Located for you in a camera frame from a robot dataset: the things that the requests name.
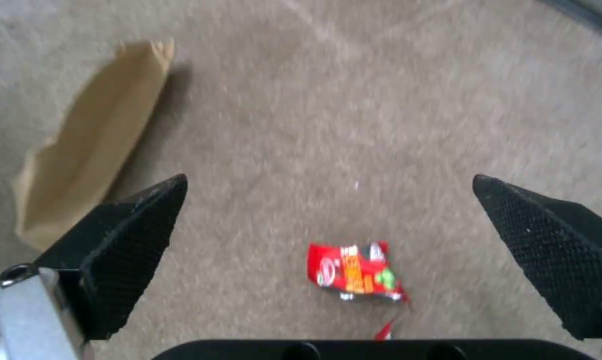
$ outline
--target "screw hole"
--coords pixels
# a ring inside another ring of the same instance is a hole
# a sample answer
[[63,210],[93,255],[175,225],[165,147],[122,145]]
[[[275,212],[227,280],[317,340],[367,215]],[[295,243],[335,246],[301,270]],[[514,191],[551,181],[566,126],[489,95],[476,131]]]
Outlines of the screw hole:
[[319,360],[319,350],[308,342],[299,342],[285,349],[281,360]]
[[427,360],[465,360],[461,349],[446,342],[439,342],[427,351]]

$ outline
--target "green graphic on wrapper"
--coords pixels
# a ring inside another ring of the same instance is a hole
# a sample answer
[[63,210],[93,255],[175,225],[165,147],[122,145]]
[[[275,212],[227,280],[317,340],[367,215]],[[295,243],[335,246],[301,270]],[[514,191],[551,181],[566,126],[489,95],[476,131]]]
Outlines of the green graphic on wrapper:
[[386,290],[392,291],[396,287],[396,276],[394,276],[390,269],[385,268],[374,276],[374,282],[383,284]]

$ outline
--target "brown paper bag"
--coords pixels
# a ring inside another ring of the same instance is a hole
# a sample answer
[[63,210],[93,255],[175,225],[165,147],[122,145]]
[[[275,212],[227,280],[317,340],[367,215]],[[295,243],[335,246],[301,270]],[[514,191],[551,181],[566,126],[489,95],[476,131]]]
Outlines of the brown paper bag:
[[16,232],[41,251],[98,205],[134,149],[165,84],[174,43],[130,43],[76,97],[58,136],[13,183]]

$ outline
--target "red snack wrapper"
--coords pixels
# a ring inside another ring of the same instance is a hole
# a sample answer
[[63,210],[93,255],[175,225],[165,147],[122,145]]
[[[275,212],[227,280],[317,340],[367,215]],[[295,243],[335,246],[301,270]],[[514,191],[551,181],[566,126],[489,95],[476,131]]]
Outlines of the red snack wrapper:
[[381,296],[408,303],[410,298],[387,262],[384,241],[359,246],[335,247],[311,243],[307,276],[313,283],[340,292],[343,300],[356,296]]

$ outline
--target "textured rubber pad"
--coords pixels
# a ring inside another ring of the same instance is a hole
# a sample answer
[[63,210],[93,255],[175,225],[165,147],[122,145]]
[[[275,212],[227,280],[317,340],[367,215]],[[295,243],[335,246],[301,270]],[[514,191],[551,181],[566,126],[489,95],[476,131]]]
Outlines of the textured rubber pad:
[[602,218],[477,175],[474,193],[523,273],[577,339],[602,338]]
[[121,202],[99,205],[41,255],[89,340],[104,340],[127,322],[154,276],[187,192],[177,175]]

